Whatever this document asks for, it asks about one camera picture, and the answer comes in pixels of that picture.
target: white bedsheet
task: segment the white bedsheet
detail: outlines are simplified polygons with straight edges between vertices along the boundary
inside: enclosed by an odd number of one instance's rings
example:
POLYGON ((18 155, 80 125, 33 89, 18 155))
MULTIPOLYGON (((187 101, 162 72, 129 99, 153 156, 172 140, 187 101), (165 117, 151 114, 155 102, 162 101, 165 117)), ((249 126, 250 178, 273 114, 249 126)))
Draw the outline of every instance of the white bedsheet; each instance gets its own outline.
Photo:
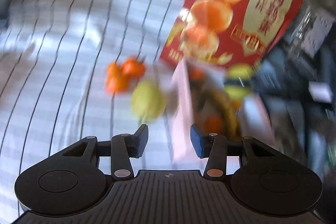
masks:
MULTIPOLYGON (((134 133, 130 94, 109 96, 105 70, 129 55, 146 56, 145 77, 169 86, 156 62, 184 0, 12 0, 0 39, 0 223, 21 213, 20 173, 88 135, 99 141, 134 133)), ((149 124, 139 169, 198 169, 171 161, 167 115, 149 124)), ((110 159, 99 168, 110 173, 110 159)))

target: yellow fruit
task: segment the yellow fruit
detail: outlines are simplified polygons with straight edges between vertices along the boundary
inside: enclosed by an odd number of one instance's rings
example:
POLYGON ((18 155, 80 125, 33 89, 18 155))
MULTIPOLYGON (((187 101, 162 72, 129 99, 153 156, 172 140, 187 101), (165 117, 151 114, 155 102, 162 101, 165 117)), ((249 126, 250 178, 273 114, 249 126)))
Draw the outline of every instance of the yellow fruit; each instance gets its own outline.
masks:
POLYGON ((224 119, 226 137, 229 140, 235 140, 239 128, 239 120, 236 117, 236 110, 232 107, 231 100, 221 90, 209 90, 208 95, 224 119))
MULTIPOLYGON (((237 64, 227 70, 226 77, 228 79, 248 80, 254 75, 251 66, 247 64, 237 64)), ((242 86, 225 85, 225 92, 232 100, 241 101, 245 96, 252 92, 251 88, 244 88, 242 86)))
POLYGON ((154 120, 166 109, 167 99, 159 86, 143 80, 134 89, 131 97, 132 112, 142 119, 142 122, 154 120))
POLYGON ((231 105, 232 105, 233 109, 236 110, 236 112, 242 107, 241 102, 240 101, 235 101, 235 100, 233 100, 231 102, 231 105))

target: food packaging box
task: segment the food packaging box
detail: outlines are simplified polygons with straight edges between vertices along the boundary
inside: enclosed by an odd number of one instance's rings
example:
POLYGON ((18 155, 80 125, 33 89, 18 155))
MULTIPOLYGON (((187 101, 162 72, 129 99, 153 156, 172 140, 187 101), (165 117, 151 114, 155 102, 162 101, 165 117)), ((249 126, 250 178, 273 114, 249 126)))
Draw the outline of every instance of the food packaging box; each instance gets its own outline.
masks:
POLYGON ((230 67, 256 65, 281 38, 303 0, 185 0, 162 50, 176 66, 186 57, 230 67))

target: ribbed plate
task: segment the ribbed plate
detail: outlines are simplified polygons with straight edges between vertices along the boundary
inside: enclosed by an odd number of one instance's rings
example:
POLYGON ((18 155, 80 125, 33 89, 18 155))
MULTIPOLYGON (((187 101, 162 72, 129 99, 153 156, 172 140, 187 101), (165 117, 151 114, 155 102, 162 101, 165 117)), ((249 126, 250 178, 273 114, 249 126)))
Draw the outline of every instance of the ribbed plate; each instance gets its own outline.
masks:
POLYGON ((221 182, 199 171, 142 170, 130 181, 116 182, 95 207, 68 217, 26 212, 17 224, 322 224, 313 214, 273 218, 240 205, 221 182))

